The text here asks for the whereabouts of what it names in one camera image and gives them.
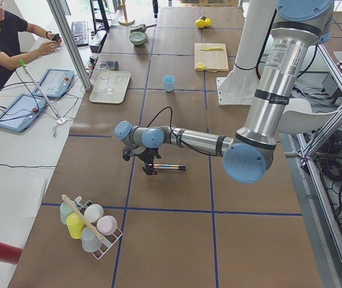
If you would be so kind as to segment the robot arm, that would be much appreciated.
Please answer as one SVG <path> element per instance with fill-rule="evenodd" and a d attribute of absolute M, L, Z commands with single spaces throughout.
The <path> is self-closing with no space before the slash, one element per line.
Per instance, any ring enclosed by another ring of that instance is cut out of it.
<path fill-rule="evenodd" d="M 272 164 L 274 136 L 307 50 L 331 36 L 333 10 L 333 1 L 251 1 L 234 68 L 218 87 L 231 103 L 249 105 L 244 125 L 227 137 L 122 121 L 115 136 L 125 145 L 123 158 L 140 158 L 152 175 L 158 149 L 167 143 L 221 157 L 237 182 L 259 181 Z"/>

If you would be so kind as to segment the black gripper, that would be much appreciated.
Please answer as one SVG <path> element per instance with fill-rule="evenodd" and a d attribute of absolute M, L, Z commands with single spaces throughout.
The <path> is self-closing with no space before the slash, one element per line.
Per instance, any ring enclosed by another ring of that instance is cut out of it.
<path fill-rule="evenodd" d="M 142 170 L 147 175 L 157 175 L 156 165 L 154 164 L 154 159 L 161 159 L 158 152 L 158 148 L 145 148 L 145 150 L 139 154 L 139 158 L 145 163 Z"/>

